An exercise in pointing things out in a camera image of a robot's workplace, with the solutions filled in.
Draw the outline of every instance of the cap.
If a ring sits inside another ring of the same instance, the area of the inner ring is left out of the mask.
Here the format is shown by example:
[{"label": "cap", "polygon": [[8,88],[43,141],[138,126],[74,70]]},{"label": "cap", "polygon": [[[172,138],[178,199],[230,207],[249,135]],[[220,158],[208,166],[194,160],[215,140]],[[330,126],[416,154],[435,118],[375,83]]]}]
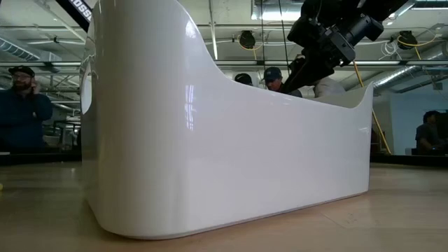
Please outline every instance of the cap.
[{"label": "cap", "polygon": [[28,66],[16,66],[16,67],[8,69],[8,71],[11,74],[15,74],[17,72],[26,73],[26,74],[29,74],[31,77],[34,77],[34,75],[35,75],[33,69],[30,69]]},{"label": "cap", "polygon": [[247,73],[237,74],[235,81],[245,85],[252,85],[252,78]]},{"label": "cap", "polygon": [[270,67],[265,70],[265,82],[275,81],[276,79],[281,78],[281,71],[278,67]]}]

